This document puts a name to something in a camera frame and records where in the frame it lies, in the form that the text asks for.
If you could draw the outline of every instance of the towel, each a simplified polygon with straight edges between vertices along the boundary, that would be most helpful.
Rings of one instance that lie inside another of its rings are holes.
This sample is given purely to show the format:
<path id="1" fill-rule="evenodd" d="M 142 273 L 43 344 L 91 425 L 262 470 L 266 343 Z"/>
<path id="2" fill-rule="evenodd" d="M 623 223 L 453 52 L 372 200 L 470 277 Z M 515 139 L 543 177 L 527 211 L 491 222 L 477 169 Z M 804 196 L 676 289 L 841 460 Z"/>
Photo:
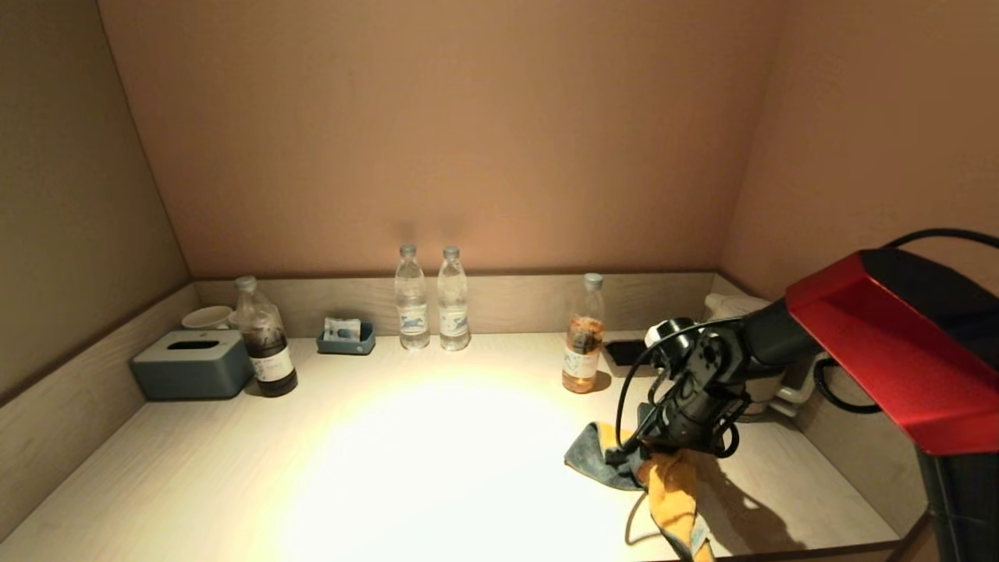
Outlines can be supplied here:
<path id="1" fill-rule="evenodd" d="M 622 457 L 616 444 L 613 426 L 589 423 L 565 452 L 565 464 L 611 488 L 647 491 L 652 520 L 680 560 L 713 562 L 707 524 L 697 513 L 695 453 L 648 454 L 639 447 Z"/>

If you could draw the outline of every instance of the plastic water bottle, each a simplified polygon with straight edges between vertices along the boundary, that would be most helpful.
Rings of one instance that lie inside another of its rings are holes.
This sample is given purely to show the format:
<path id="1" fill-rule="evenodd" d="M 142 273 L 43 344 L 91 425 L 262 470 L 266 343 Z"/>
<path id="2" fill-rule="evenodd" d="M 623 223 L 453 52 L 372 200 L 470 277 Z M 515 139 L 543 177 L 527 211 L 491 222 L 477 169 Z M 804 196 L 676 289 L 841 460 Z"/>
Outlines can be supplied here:
<path id="1" fill-rule="evenodd" d="M 252 275 L 237 279 L 236 288 L 240 291 L 236 325 L 243 334 L 261 394 L 288 394 L 298 386 L 299 375 L 292 364 L 278 307 L 257 290 L 257 278 Z"/>
<path id="2" fill-rule="evenodd" d="M 444 263 L 438 274 L 441 347 L 449 351 L 465 349 L 472 339 L 469 331 L 469 279 L 458 257 L 458 246 L 445 247 Z"/>
<path id="3" fill-rule="evenodd" d="M 569 311 L 562 364 L 562 386 L 580 394 L 596 385 L 596 363 L 603 343 L 603 276 L 587 273 L 582 285 L 585 291 L 572 301 Z"/>
<path id="4" fill-rule="evenodd" d="M 406 349 L 421 349 L 431 341 L 427 326 L 427 280 L 417 262 L 417 247 L 399 248 L 396 268 L 396 308 L 399 310 L 399 340 Z"/>

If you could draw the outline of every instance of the gray cloth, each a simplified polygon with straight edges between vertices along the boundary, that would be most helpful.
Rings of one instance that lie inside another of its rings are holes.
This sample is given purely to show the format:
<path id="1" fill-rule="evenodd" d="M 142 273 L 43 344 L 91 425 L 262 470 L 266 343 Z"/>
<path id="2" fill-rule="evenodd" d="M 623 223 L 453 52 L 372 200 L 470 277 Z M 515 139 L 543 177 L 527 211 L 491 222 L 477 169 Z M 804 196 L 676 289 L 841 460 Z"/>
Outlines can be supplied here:
<path id="1" fill-rule="evenodd" d="M 575 438 L 572 445 L 565 451 L 565 464 L 574 468 L 581 474 L 596 480 L 600 484 L 616 488 L 618 490 L 644 490 L 645 487 L 638 482 L 638 468 L 645 462 L 640 450 L 636 450 L 624 459 L 607 461 L 604 451 L 600 449 L 599 429 L 595 422 L 586 424 L 582 428 L 582 433 Z M 608 449 L 613 459 L 613 451 L 616 448 Z"/>

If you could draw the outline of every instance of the black cable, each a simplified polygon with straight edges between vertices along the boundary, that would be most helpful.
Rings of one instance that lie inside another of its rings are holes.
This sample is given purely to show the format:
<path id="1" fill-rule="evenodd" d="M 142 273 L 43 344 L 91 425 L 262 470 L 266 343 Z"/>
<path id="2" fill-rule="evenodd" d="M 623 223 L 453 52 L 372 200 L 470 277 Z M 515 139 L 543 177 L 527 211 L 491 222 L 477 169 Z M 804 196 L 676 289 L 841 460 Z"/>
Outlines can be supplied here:
<path id="1" fill-rule="evenodd" d="M 815 388 L 818 389 L 819 394 L 825 397 L 825 399 L 832 403 L 833 406 L 853 414 L 876 414 L 880 412 L 881 406 L 878 406 L 877 404 L 870 404 L 867 406 L 850 404 L 849 402 L 844 402 L 838 396 L 833 394 L 832 389 L 830 389 L 825 383 L 825 369 L 826 367 L 838 366 L 839 363 L 837 363 L 835 359 L 819 359 L 815 362 L 815 366 L 812 368 L 812 377 L 815 379 Z"/>
<path id="2" fill-rule="evenodd" d="M 752 399 L 749 398 L 748 394 L 743 392 L 742 403 L 739 405 L 738 408 L 736 408 L 733 412 L 731 412 L 728 415 L 728 418 L 725 419 L 725 421 L 721 424 L 721 426 L 714 433 L 714 436 L 711 439 L 712 441 L 721 444 L 723 443 L 722 438 L 724 438 L 725 436 L 725 431 L 730 429 L 732 432 L 732 438 L 728 442 L 728 447 L 720 451 L 718 450 L 720 449 L 720 447 L 715 447 L 714 456 L 718 457 L 719 459 L 727 459 L 728 457 L 735 454 L 735 449 L 739 448 L 739 428 L 735 427 L 735 421 L 739 419 L 739 416 L 741 416 L 746 411 L 746 408 L 748 408 L 749 404 L 751 403 Z"/>
<path id="3" fill-rule="evenodd" d="M 962 240 L 971 240 L 972 242 L 992 246 L 993 248 L 999 248 L 999 238 L 989 236 L 988 234 L 982 234 L 981 232 L 975 232 L 973 230 L 964 230 L 962 228 L 927 228 L 926 230 L 917 230 L 916 232 L 906 234 L 901 238 L 888 242 L 882 246 L 882 248 L 897 248 L 903 244 L 908 244 L 909 242 L 921 240 L 923 238 L 960 238 Z"/>
<path id="4" fill-rule="evenodd" d="M 686 365 L 686 362 L 690 360 L 690 354 L 691 353 L 693 353 L 693 346 L 692 345 L 689 348 L 687 348 L 686 353 L 684 353 L 683 357 L 678 362 L 676 362 L 676 365 Z M 649 404 L 655 404 L 655 391 L 657 391 L 659 389 L 659 385 L 662 384 L 663 378 L 665 380 L 670 380 L 671 381 L 671 380 L 675 380 L 676 377 L 679 376 L 678 374 L 676 374 L 675 372 L 673 372 L 673 368 L 672 368 L 671 365 L 664 365 L 663 368 L 664 369 L 669 369 L 669 373 L 665 377 L 656 377 L 655 382 L 652 383 L 652 386 L 648 387 L 648 393 L 645 396 L 648 398 L 648 403 Z"/>
<path id="5" fill-rule="evenodd" d="M 693 326 L 689 326 L 689 327 L 683 328 L 682 330 L 677 330 L 677 331 L 675 331 L 675 332 L 673 332 L 671 334 L 667 334 L 665 337 L 661 338 L 659 341 L 657 341 L 657 342 L 653 343 L 652 345 L 648 346 L 647 348 L 645 348 L 645 351 L 641 352 L 641 355 L 639 355 L 638 358 L 635 359 L 634 363 L 631 364 L 631 368 L 628 369 L 627 376 L 624 377 L 624 384 L 621 385 L 621 394 L 617 398 L 617 415 L 614 418 L 614 440 L 617 443 L 617 448 L 619 448 L 619 449 L 623 449 L 624 448 L 624 446 L 621 445 L 621 415 L 624 413 L 624 399 L 627 397 L 627 387 L 628 387 L 628 385 L 631 384 L 631 377 L 634 376 L 635 371 L 637 371 L 638 367 L 641 366 L 642 363 L 644 363 L 645 359 L 648 358 L 649 354 L 651 354 L 653 351 L 655 351 L 656 349 L 658 349 L 665 342 L 667 342 L 667 341 L 675 338 L 676 336 L 685 334 L 687 332 L 692 332 L 694 330 L 699 330 L 701 328 L 706 328 L 708 326 L 716 326 L 718 324 L 731 324 L 733 322 L 741 322 L 741 321 L 742 321 L 742 317 L 739 316 L 739 317 L 736 317 L 736 318 L 721 318 L 719 320 L 710 320 L 708 322 L 704 322 L 704 323 L 701 323 L 701 324 L 695 324 Z M 653 412 L 655 412 L 655 408 L 652 408 L 652 410 L 649 411 L 648 415 L 645 416 L 645 419 L 642 420 L 640 424 L 638 424 L 638 429 L 639 430 L 652 417 L 652 413 Z M 635 432 L 631 435 L 631 437 L 629 437 L 627 439 L 626 443 L 630 445 L 631 442 L 632 442 L 632 440 L 636 439 L 636 436 L 638 434 L 639 434 L 639 431 L 635 430 Z"/>

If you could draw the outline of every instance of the bottle with orange liquid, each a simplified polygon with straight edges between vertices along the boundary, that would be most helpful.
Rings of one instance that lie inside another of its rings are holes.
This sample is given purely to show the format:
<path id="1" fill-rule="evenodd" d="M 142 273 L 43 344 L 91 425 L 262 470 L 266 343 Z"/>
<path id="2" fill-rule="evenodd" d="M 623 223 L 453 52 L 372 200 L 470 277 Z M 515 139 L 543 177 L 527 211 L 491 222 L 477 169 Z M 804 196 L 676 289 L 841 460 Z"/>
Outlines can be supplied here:
<path id="1" fill-rule="evenodd" d="M 573 299 L 569 309 L 562 364 L 562 386 L 579 394 L 596 384 L 596 362 L 603 343 L 603 276 L 587 273 L 582 285 L 585 291 Z"/>

